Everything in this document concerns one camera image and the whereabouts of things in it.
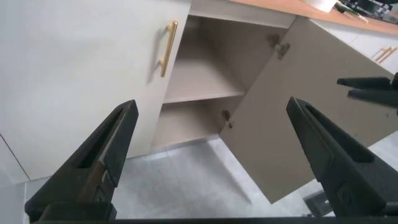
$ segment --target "open cabinet door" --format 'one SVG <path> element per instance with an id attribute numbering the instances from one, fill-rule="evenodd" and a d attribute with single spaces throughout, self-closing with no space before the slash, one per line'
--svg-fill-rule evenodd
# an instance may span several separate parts
<path id="1" fill-rule="evenodd" d="M 221 139 L 273 203 L 314 178 L 286 113 L 291 96 L 311 103 L 365 146 L 398 129 L 392 108 L 353 100 L 343 77 L 390 77 L 391 74 L 299 17 L 282 44 L 290 50 L 282 60 L 274 53 L 232 115 Z"/>

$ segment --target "kitchen cabinet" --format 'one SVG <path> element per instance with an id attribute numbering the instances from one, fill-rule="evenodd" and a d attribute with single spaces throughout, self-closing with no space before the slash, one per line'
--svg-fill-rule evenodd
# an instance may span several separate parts
<path id="1" fill-rule="evenodd" d="M 26 174 L 0 134 L 0 188 L 28 181 Z"/>
<path id="2" fill-rule="evenodd" d="M 398 47 L 398 36 L 364 30 L 350 43 L 350 46 L 392 74 L 398 72 L 398 52 L 383 55 L 384 49 Z"/>
<path id="3" fill-rule="evenodd" d="M 276 202 L 314 178 L 286 113 L 291 96 L 311 103 L 365 146 L 396 131 L 394 109 L 348 98 L 350 88 L 336 84 L 338 78 L 389 72 L 312 21 L 298 17 L 288 30 L 203 17 L 189 17 L 187 24 L 154 148 L 219 135 Z M 281 59 L 269 34 L 290 44 Z"/>
<path id="4" fill-rule="evenodd" d="M 395 110 L 349 99 L 349 88 L 336 84 L 390 73 L 307 18 L 267 12 L 261 21 L 263 12 L 245 17 L 221 2 L 214 6 L 229 17 L 194 4 L 187 19 L 183 0 L 89 3 L 25 2 L 24 19 L 4 13 L 12 22 L 1 24 L 0 131 L 31 179 L 57 170 L 130 99 L 139 120 L 128 157 L 220 136 L 271 202 L 314 178 L 285 111 L 291 96 L 365 146 L 396 131 Z M 161 77 L 172 21 L 178 28 Z M 280 57 L 272 42 L 290 48 Z"/>
<path id="5" fill-rule="evenodd" d="M 131 99 L 139 119 L 128 157 L 150 151 L 189 8 L 188 0 L 0 3 L 0 133 L 31 179 L 52 175 Z"/>

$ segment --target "kitchen counter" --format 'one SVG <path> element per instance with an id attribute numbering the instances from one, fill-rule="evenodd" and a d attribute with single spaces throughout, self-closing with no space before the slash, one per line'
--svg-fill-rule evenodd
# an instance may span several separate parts
<path id="1" fill-rule="evenodd" d="M 287 12 L 290 14 L 296 14 L 298 16 L 305 16 L 314 19 L 320 19 L 323 21 L 335 22 L 351 27 L 357 27 L 361 29 L 374 30 L 387 34 L 398 35 L 398 25 L 390 24 L 371 18 L 367 18 L 369 23 L 365 23 L 358 18 L 348 15 L 347 13 L 342 14 L 336 9 L 332 9 L 331 12 L 326 13 L 312 6 L 305 4 L 301 0 L 230 0 L 243 4 L 248 4 L 257 7 L 263 7 L 281 12 Z"/>

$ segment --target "cabinet hinge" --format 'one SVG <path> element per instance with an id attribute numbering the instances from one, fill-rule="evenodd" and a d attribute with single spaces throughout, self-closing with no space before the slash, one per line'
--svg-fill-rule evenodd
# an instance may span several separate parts
<path id="1" fill-rule="evenodd" d="M 229 119 L 231 118 L 231 113 L 229 113 L 228 110 L 222 110 L 221 115 L 224 118 L 225 123 L 228 125 L 228 127 L 230 129 L 233 128 L 233 122 L 229 121 Z"/>
<path id="2" fill-rule="evenodd" d="M 267 36 L 269 46 L 278 53 L 278 59 L 281 60 L 290 49 L 290 43 L 280 44 L 279 34 L 269 34 Z"/>

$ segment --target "object on countertop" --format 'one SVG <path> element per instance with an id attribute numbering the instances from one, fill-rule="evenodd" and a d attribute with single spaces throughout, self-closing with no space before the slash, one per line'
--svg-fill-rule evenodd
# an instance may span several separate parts
<path id="1" fill-rule="evenodd" d="M 341 0 L 341 2 L 363 16 L 398 24 L 398 17 L 392 11 L 398 0 Z"/>
<path id="2" fill-rule="evenodd" d="M 304 2 L 323 12 L 330 12 L 336 4 L 336 0 L 304 0 Z"/>
<path id="3" fill-rule="evenodd" d="M 365 23 L 368 23 L 368 22 L 369 22 L 365 17 L 361 16 L 360 13 L 358 13 L 358 12 L 352 10 L 352 8 L 350 8 L 350 7 L 346 6 L 346 5 L 344 5 L 344 4 L 341 3 L 340 1 L 337 1 L 337 3 L 335 4 L 335 8 L 337 9 L 337 11 L 339 11 L 339 12 L 341 12 L 341 13 L 344 13 L 344 12 L 350 13 L 350 14 L 356 16 L 358 19 L 361 19 L 361 20 L 364 21 Z"/>

